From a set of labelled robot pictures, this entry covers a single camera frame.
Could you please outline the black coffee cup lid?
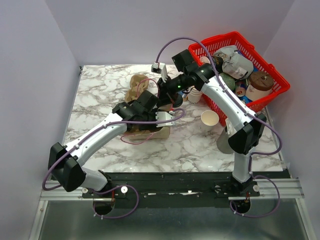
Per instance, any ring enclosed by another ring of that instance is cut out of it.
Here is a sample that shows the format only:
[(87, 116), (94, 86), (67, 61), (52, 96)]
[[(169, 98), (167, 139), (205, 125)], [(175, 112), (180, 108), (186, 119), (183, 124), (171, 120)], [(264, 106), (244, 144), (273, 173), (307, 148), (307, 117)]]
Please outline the black coffee cup lid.
[(183, 104), (183, 98), (181, 95), (178, 95), (175, 102), (172, 104), (173, 108), (178, 108)]

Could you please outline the white paper cup stack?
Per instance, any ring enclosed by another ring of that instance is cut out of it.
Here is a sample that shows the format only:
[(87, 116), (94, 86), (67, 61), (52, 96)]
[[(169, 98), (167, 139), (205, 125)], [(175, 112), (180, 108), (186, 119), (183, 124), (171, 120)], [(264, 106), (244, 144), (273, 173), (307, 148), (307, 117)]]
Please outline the white paper cup stack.
[(202, 91), (199, 91), (196, 88), (192, 88), (188, 93), (187, 98), (191, 104), (197, 104), (200, 101), (202, 95)]

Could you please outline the pink paper bag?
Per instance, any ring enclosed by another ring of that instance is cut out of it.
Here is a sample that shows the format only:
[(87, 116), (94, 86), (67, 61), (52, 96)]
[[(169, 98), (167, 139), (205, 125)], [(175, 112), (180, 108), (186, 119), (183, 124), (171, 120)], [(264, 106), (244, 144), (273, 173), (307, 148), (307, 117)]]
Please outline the pink paper bag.
[[(147, 78), (142, 81), (153, 81), (155, 84), (157, 82), (151, 78)], [(171, 133), (171, 129), (168, 126), (157, 128), (156, 130), (128, 130), (120, 137), (123, 143), (130, 145), (140, 145), (148, 140), (153, 139), (168, 139)]]

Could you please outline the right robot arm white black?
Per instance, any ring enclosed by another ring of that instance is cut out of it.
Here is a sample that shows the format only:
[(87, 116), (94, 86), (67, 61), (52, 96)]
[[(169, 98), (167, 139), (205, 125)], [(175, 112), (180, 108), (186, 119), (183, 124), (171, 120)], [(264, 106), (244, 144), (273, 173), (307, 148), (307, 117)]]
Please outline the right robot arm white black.
[(180, 72), (180, 75), (174, 78), (167, 75), (164, 63), (156, 61), (151, 66), (152, 72), (161, 75), (158, 81), (159, 98), (164, 104), (168, 101), (175, 102), (178, 92), (195, 87), (224, 112), (236, 130), (235, 134), (228, 138), (228, 144), (234, 151), (230, 191), (236, 196), (243, 195), (253, 180), (250, 154), (262, 136), (266, 116), (262, 113), (256, 114), (246, 107), (214, 72), (211, 64), (199, 66), (187, 49), (172, 57), (172, 60)]

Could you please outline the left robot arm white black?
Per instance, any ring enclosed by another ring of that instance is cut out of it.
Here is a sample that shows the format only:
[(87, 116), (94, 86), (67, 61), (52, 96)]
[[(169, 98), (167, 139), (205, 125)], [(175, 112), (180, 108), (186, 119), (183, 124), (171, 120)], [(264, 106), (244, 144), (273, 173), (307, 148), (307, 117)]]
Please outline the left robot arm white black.
[(107, 176), (84, 168), (84, 164), (110, 140), (138, 127), (139, 122), (147, 122), (154, 129), (157, 102), (158, 98), (145, 90), (136, 100), (118, 103), (101, 123), (75, 141), (67, 145), (55, 143), (49, 152), (49, 174), (66, 192), (83, 187), (93, 189), (101, 198), (107, 197), (111, 191)]

